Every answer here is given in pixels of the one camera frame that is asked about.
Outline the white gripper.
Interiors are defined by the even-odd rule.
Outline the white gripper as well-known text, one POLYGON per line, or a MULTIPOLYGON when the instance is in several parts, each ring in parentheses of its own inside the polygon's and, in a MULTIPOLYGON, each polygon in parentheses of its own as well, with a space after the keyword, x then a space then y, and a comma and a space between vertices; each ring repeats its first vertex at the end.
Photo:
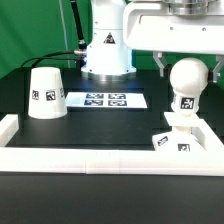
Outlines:
POLYGON ((216 66, 208 82, 224 68, 224 0, 134 0, 124 10, 123 38, 135 50, 154 51, 160 76, 172 69, 163 52, 212 54, 216 66))

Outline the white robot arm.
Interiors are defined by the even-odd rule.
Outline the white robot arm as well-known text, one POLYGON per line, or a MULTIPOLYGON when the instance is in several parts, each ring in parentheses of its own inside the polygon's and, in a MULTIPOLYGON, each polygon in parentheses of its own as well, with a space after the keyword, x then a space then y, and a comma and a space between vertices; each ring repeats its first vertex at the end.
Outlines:
POLYGON ((209 80, 224 68, 224 0, 91 0, 93 31, 86 77, 113 80, 133 73, 133 50, 150 51, 167 76, 164 54, 214 55, 209 80))

